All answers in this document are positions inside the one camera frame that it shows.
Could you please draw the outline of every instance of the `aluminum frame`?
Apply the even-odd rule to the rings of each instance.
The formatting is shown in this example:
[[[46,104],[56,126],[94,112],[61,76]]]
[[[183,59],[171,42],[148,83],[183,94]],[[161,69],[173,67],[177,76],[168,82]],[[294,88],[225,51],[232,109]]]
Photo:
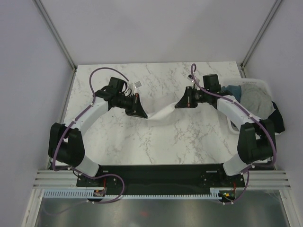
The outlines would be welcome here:
[[[51,18],[49,17],[43,3],[41,2],[41,0],[33,0],[33,3],[36,5],[37,10],[41,14],[43,20],[46,23],[46,26],[49,28],[50,32],[52,33],[53,37],[55,38],[55,41],[57,42],[60,49],[62,50],[69,65],[71,66],[71,68],[73,70],[76,70],[77,66],[76,66],[75,62],[73,61],[73,59],[71,58],[71,55],[69,54],[64,42],[62,41],[56,27],[53,25],[53,22],[52,22]]]
[[[252,54],[254,53],[256,47],[258,46],[260,40],[263,37],[263,34],[266,32],[270,22],[272,21],[272,19],[274,18],[276,12],[278,11],[278,9],[281,6],[281,3],[283,2],[283,0],[276,0],[275,3],[273,4],[273,6],[271,7],[265,21],[263,22],[260,30],[258,31],[254,41],[252,42],[248,52],[246,53],[242,63],[240,64],[242,70],[245,68],[245,66],[247,65],[248,61],[250,60],[250,57],[252,56]]]
[[[61,189],[66,192],[79,190],[102,190],[100,188],[76,187],[77,177],[72,171],[39,170],[34,182],[30,201],[24,216],[22,227],[35,226],[44,191],[47,189]],[[231,188],[213,188],[213,190],[230,190]],[[303,227],[299,213],[296,211],[294,197],[290,183],[283,170],[250,171],[250,181],[247,190],[279,190],[282,203],[291,227]]]

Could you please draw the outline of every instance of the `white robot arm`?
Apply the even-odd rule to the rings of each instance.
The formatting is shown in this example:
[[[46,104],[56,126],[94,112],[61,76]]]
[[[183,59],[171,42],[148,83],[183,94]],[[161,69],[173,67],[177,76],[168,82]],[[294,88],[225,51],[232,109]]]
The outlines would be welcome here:
[[[205,87],[213,93],[232,99],[235,98],[228,92],[222,92],[218,82],[217,75],[204,76]],[[64,162],[77,170],[89,176],[96,176],[100,170],[100,165],[89,159],[85,155],[85,148],[82,137],[90,126],[103,114],[112,107],[125,109],[128,116],[136,116],[147,118],[147,114],[143,110],[140,103],[138,93],[131,93],[126,96],[122,93],[125,81],[117,78],[111,78],[108,86],[98,90],[95,93],[95,102],[92,107],[87,110],[78,120],[70,119],[65,124],[55,123],[51,127],[49,151],[50,157],[54,156],[57,146],[60,146],[57,160]],[[198,103],[211,104],[218,111],[225,114],[239,129],[238,153],[229,161],[223,164],[224,172],[227,176],[239,174],[247,166],[259,160],[264,160],[273,155],[273,151],[267,141],[266,136],[255,125],[255,123],[236,107],[233,103],[206,94],[202,90],[197,90],[194,86],[186,87],[186,91],[181,100],[176,104],[175,108],[196,108]],[[271,138],[275,142],[273,124],[269,120],[261,120],[257,116],[255,119],[262,122],[266,130],[270,133]],[[58,145],[60,137],[66,130],[66,125],[75,122],[66,135],[68,141],[63,141]],[[256,134],[260,135],[260,139],[256,139]]]

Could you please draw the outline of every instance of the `white marble surface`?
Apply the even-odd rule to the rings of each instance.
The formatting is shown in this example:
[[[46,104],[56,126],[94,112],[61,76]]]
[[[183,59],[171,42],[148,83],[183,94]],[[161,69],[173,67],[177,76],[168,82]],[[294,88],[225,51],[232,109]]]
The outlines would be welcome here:
[[[222,78],[239,78],[235,62],[196,62],[196,76],[216,73]],[[140,81],[141,97],[163,97],[174,92],[178,98],[190,85],[186,78],[191,62],[80,65],[76,73],[65,119],[85,108],[92,95],[89,75],[107,66],[121,71],[130,81]],[[96,72],[95,90],[107,85],[110,77],[120,77],[110,70]],[[148,127],[146,120],[126,116],[112,108],[101,116],[84,136],[86,154],[101,165],[147,165],[221,163],[237,151],[238,136],[228,130],[226,117],[208,104],[196,109],[182,109],[172,124]]]

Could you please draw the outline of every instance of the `white cloth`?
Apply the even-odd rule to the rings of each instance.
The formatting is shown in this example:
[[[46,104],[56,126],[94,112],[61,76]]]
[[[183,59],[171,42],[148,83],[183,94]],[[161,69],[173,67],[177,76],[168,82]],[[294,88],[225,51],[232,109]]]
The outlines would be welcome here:
[[[178,98],[174,93],[170,93],[161,98],[141,98],[141,105],[147,113],[147,125],[163,126],[172,124],[177,120],[174,112]]]

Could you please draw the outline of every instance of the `white basket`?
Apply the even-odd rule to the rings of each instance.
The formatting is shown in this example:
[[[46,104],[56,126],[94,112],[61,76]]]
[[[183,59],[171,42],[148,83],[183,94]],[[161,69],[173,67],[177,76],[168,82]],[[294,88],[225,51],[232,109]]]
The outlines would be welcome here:
[[[238,85],[242,85],[242,84],[254,84],[254,85],[260,87],[261,89],[266,90],[267,93],[272,97],[269,86],[267,85],[267,83],[265,81],[260,80],[260,79],[247,79],[247,78],[221,79],[220,84],[222,87],[223,86],[227,87],[228,85],[238,86]],[[238,129],[235,126],[232,126],[231,120],[229,120],[227,118],[227,122],[228,122],[228,127],[231,130],[231,132],[239,135],[240,132],[238,131]]]

